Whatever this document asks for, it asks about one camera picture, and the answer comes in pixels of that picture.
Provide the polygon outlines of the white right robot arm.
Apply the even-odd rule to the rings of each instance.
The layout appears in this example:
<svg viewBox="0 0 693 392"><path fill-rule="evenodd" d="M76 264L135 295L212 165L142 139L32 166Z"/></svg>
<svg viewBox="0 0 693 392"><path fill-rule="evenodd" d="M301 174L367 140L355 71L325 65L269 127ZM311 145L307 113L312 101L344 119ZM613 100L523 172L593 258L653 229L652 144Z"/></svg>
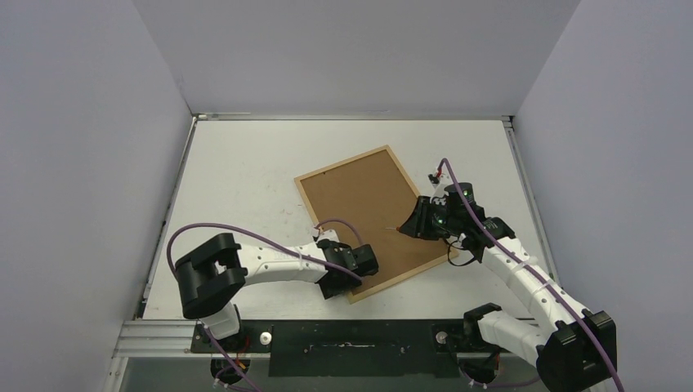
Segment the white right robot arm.
<svg viewBox="0 0 693 392"><path fill-rule="evenodd" d="M513 353L536 368L550 391L584 391L616 377L614 320L566 293L502 219L485 215L471 184L438 186L434 196L419 196L397 230L428 241L458 240L534 318L534 324L528 324L494 303L478 306L463 316L467 347L493 345Z"/></svg>

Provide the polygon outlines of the wooden picture frame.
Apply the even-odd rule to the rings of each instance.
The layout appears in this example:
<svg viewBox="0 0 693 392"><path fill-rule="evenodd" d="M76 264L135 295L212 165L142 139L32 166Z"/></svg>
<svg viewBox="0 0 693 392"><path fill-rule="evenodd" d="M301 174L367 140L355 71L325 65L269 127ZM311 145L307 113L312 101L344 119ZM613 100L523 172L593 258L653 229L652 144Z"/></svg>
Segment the wooden picture frame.
<svg viewBox="0 0 693 392"><path fill-rule="evenodd" d="M295 184L315 223L324 222L344 243L364 242L375 252L379 271L348 293L352 304L459 254L441 240L385 229L403 224L420 194L387 145L299 176Z"/></svg>

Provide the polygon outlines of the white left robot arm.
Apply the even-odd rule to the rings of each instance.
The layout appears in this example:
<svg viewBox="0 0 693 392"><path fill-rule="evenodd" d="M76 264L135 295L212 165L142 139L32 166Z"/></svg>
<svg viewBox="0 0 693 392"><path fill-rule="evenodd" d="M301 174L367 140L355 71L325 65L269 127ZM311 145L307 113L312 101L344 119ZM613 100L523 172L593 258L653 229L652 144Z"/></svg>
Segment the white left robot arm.
<svg viewBox="0 0 693 392"><path fill-rule="evenodd" d="M244 330L234 296L246 286L298 281L319 286L324 299L359 287L379 270L372 247L351 247L330 230L312 243L279 250L253 246L221 233L176 260L174 275L185 319L199 320L221 350L243 343Z"/></svg>

